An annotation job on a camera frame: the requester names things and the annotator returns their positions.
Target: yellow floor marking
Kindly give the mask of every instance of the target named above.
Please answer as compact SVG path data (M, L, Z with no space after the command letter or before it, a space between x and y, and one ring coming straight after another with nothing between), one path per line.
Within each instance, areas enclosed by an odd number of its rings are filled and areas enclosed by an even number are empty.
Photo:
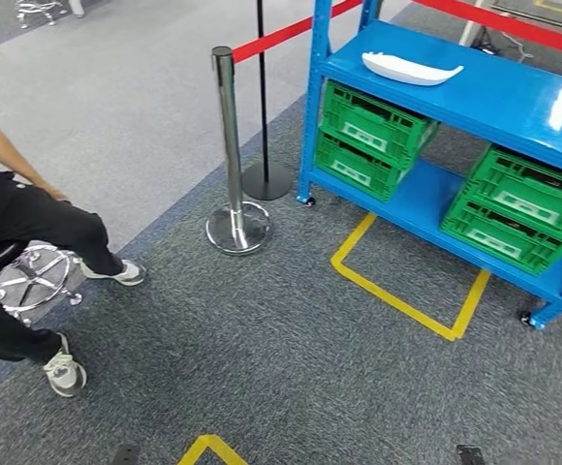
M554 5L549 5L546 3L546 0L535 0L535 4L538 7L546 8L547 10L553 10L554 12L562 13L562 7L556 7Z
M367 230L369 230L376 220L376 218L377 216L373 213L368 213L355 230L347 236L347 238L345 239L345 241L341 244L335 255L333 255L331 259L331 264L341 276L358 284L368 292L374 294L381 300L384 300L384 302L395 307L400 312L403 312L421 325L427 326L437 334L444 337L445 339L455 341L463 336L466 327L468 326L470 319L473 317L473 314L475 312L475 309L477 307L477 304L480 303L481 295L483 294L483 290L486 289L486 285L490 278L490 273L484 269L481 270L477 276L477 279L476 279L473 284L473 287L470 288L470 291L466 297L466 300L461 306L461 309L454 323L454 326L451 328L446 327L409 305L395 295L388 293L377 284L361 276L353 269L343 264L343 261L345 260L352 249L359 243L359 241L361 240L361 238L363 237L363 235L365 235L365 233L366 233Z
M207 449L215 452L227 465L248 465L240 455L215 434L199 436L177 465L195 465Z

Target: stool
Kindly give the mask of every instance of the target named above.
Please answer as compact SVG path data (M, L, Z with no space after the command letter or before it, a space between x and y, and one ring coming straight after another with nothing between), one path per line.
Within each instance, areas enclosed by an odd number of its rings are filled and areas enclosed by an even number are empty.
M27 29L29 27L29 25L25 22L25 17L27 15L37 13L42 13L46 16L46 18L48 19L49 26L55 26L55 20L52 15L51 15L51 11L57 7L61 8L61 10L59 10L61 15L65 15L67 13L67 10L64 8L62 3L57 0L46 0L44 2L39 0L16 0L15 3L16 17L21 21L21 27L22 29Z
M49 261L42 267L38 267L40 258L48 258ZM0 301L7 295L8 288L15 286L25 286L23 296L17 304L3 304L8 313L22 321L27 326L31 324L29 319L23 319L21 313L37 308L64 294L70 297L70 305L79 305L82 301L80 294L73 294L66 287L70 276L71 264L79 264L81 259L72 252L64 252L52 245L33 245L28 242L8 241L0 242ZM58 264L63 264L63 271L59 274L58 282L44 277L48 271L54 269ZM2 281L6 270L22 275L18 278ZM31 290L34 286L42 286L51 290L49 294L35 302L28 302Z

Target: chrome stanchion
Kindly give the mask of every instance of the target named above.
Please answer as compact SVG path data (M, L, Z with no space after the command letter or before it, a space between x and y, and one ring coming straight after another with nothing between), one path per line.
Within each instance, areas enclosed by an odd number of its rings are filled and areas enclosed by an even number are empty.
M263 207L243 201L232 50L228 46L215 46L212 57L219 86L229 204L212 213L206 224L206 233L210 242L225 254L253 253L270 239L270 220Z

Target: stanchion post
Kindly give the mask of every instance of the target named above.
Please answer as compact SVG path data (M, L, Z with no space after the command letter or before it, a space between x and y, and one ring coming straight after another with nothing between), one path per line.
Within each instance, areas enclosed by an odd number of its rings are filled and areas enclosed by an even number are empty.
M229 204L212 213L206 224L206 233L210 242L225 254L253 253L270 239L271 223L268 213L263 207L251 201L243 201L232 49L215 46L212 49L212 57L221 102Z
M258 37L261 39L264 31L264 7L262 0L257 0ZM290 192L292 176L286 167L271 162L268 156L268 116L266 109L266 55L259 54L260 99L262 121L262 162L252 165L243 174L245 192L260 201L273 201Z

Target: white sneaker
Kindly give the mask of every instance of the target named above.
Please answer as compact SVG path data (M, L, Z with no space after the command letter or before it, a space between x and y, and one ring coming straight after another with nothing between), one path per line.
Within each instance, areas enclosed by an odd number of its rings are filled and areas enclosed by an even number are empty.
M92 271L91 268L81 262L81 271L85 278L89 279L114 279L124 286L136 286L144 282L146 277L146 269L141 264L131 262L130 260L123 260L124 271L115 276L107 276L105 274L98 274Z
M61 338L61 348L43 369L55 392L61 397L73 397L87 384L87 373L72 358L66 336L58 334Z

